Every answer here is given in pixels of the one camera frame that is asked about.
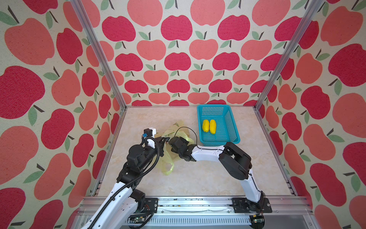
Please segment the yellow toy banana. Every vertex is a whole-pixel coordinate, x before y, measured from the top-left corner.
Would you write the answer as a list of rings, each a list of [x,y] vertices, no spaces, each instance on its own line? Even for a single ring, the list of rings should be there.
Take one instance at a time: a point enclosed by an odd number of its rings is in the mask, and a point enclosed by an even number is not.
[[[205,119],[202,123],[202,130],[205,132],[205,133],[208,133],[210,131],[210,121]]]
[[[211,134],[215,135],[216,130],[217,130],[216,121],[212,119],[212,120],[210,120],[210,123],[209,123],[209,131]]]

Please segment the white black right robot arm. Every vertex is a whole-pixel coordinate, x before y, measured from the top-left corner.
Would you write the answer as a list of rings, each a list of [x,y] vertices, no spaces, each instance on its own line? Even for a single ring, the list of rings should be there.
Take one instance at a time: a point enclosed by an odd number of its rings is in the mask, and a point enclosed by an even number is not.
[[[218,147],[202,147],[188,144],[183,137],[173,137],[169,141],[172,151],[185,161],[220,162],[233,178],[240,180],[246,202],[252,212],[260,212],[265,203],[265,194],[255,183],[251,157],[236,144],[227,142]]]

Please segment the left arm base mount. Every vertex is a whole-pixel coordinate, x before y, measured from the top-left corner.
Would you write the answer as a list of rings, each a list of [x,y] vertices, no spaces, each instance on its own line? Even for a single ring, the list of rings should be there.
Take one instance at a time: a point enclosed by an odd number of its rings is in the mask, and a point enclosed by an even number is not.
[[[157,213],[159,198],[147,198],[146,194],[138,189],[134,190],[130,197],[137,203],[134,214]]]

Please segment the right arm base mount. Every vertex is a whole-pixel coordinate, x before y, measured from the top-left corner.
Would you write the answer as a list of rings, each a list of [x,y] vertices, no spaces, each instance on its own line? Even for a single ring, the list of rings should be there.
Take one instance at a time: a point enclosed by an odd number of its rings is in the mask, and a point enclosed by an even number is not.
[[[260,192],[260,199],[258,202],[253,202],[247,198],[232,198],[232,204],[235,213],[272,213],[272,207],[269,199],[263,191]]]

